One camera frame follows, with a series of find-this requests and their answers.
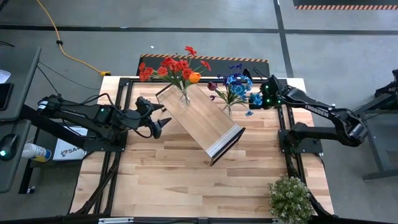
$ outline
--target hazard stripe tape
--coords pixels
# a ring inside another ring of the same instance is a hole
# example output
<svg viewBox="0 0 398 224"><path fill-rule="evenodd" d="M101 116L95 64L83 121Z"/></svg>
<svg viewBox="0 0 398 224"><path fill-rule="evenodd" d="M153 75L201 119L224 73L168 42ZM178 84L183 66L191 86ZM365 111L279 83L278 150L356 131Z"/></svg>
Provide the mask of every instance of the hazard stripe tape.
<svg viewBox="0 0 398 224"><path fill-rule="evenodd" d="M162 55L162 54L142 54L140 57L158 57L158 58L181 58L186 59L187 56L183 55ZM209 56L195 56L195 59L207 59L207 60L229 60L229 61L237 61L237 62L268 62L266 59L257 59L257 58L235 58L235 57L209 57Z"/></svg>
<svg viewBox="0 0 398 224"><path fill-rule="evenodd" d="M396 5L303 5L295 6L299 10L397 10Z"/></svg>

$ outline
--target red flower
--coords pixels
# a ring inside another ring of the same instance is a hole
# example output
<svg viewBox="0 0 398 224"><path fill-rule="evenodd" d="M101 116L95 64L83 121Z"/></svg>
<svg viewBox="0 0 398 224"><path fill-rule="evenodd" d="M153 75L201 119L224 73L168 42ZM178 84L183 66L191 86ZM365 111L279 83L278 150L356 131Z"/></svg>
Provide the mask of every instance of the red flower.
<svg viewBox="0 0 398 224"><path fill-rule="evenodd" d="M196 50L194 50L191 46L185 46L185 50L189 52L189 55L195 56L195 54L197 54Z"/></svg>
<svg viewBox="0 0 398 224"><path fill-rule="evenodd" d="M186 68L186 69L184 69L184 71L182 72L182 77L185 79L185 80L188 80L189 79L189 76L192 74L192 69L191 68Z"/></svg>
<svg viewBox="0 0 398 224"><path fill-rule="evenodd" d="M174 63L172 64L173 72L179 72L179 71L182 71L183 69L184 69L184 67L181 65L180 62L174 61Z"/></svg>
<svg viewBox="0 0 398 224"><path fill-rule="evenodd" d="M160 65L161 65L161 66L169 67L169 66L171 66L174 62L175 62L174 59L172 59L172 58L170 58L170 57L167 57L167 58L165 58L165 59L163 60L163 62L160 63Z"/></svg>
<svg viewBox="0 0 398 224"><path fill-rule="evenodd" d="M150 76L148 76L145 72L140 72L140 73L139 73L139 79L140 79L142 82L148 80L149 77L150 77Z"/></svg>
<svg viewBox="0 0 398 224"><path fill-rule="evenodd" d="M144 62L142 62L140 65L139 65L139 70L142 72L143 70L144 70L144 68L145 68L145 63Z"/></svg>
<svg viewBox="0 0 398 224"><path fill-rule="evenodd" d="M148 77L150 77L154 72L154 69L151 67L147 67L144 71L145 75L147 75Z"/></svg>
<svg viewBox="0 0 398 224"><path fill-rule="evenodd" d="M210 65L209 65L209 63L208 62L205 62L205 61L200 61L200 63L204 66L204 67L206 67L207 68L207 70L209 70L209 71L211 71L211 68L210 68Z"/></svg>
<svg viewBox="0 0 398 224"><path fill-rule="evenodd" d="M160 68L157 70L157 74L158 74L159 76L166 76L166 75L167 75L167 68L165 68L165 67L160 67Z"/></svg>
<svg viewBox="0 0 398 224"><path fill-rule="evenodd" d="M180 64L181 64L181 66L182 66L183 68L188 68L188 66L189 66L189 64L188 64L188 62L187 62L186 60L181 60L181 61L180 61Z"/></svg>

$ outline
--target orange flower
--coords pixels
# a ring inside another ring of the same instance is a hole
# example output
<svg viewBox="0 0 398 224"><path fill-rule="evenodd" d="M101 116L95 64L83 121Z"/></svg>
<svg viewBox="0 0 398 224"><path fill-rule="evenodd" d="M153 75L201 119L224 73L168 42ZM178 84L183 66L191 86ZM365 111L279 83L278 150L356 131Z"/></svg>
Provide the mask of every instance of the orange flower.
<svg viewBox="0 0 398 224"><path fill-rule="evenodd" d="M189 81L191 83L198 83L200 80L200 74L197 72L191 73L191 75L189 76Z"/></svg>
<svg viewBox="0 0 398 224"><path fill-rule="evenodd" d="M138 69L142 72L142 71L144 70L144 68L145 68L145 63L142 62L142 63L139 65Z"/></svg>
<svg viewBox="0 0 398 224"><path fill-rule="evenodd" d="M192 74L192 69L191 68L186 68L184 69L184 71L182 72L182 78L184 78L185 80L189 79L189 76Z"/></svg>
<svg viewBox="0 0 398 224"><path fill-rule="evenodd" d="M160 68L157 70L157 74L158 74L159 76L166 76L166 75L167 75L167 68L165 68L165 67L160 67Z"/></svg>

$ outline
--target computer mouse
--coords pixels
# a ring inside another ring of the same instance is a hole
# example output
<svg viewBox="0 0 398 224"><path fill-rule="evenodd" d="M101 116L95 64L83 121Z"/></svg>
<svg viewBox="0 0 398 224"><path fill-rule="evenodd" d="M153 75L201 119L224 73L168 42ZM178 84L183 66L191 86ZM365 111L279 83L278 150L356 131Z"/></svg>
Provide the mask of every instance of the computer mouse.
<svg viewBox="0 0 398 224"><path fill-rule="evenodd" d="M17 135L8 134L0 141L0 160L9 161L17 153Z"/></svg>

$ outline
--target yellow cable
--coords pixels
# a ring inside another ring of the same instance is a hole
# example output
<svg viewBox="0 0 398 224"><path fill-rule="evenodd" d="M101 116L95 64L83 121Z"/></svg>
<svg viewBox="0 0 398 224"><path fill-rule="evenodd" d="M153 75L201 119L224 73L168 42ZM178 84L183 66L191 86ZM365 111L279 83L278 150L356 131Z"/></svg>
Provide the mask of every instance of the yellow cable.
<svg viewBox="0 0 398 224"><path fill-rule="evenodd" d="M54 21L52 20L52 18L51 18L51 16L50 16L49 12L47 12L47 10L44 8L44 6L42 5L42 3L41 3L39 0L36 0L36 1L37 1L37 3L42 7L42 9L43 9L44 12L47 14L47 16L49 17L49 19L50 19L50 21L51 21L51 23L52 23L52 26L53 26L54 29L55 29L55 33L57 34L57 39L58 39L59 41L61 41L60 34L58 33L57 26L55 25ZM79 60L79 59L77 59L77 58L74 58L74 57L72 57L72 56L69 56L67 53L65 53L65 51L63 50L61 44L58 44L58 46L60 47L62 53L63 53L67 58L72 59L72 60L74 60L74 61L76 61L76 62L80 62L80 63L82 63L83 65L86 65L87 67L89 67L89 68L95 70L96 72L98 72L102 77L104 77L105 75L110 75L110 74L111 74L111 72L99 71L99 70L96 69L94 66L92 66L92 65L90 65L90 64L88 64L88 63L86 63L86 62L84 62L84 61L82 61L82 60Z"/></svg>

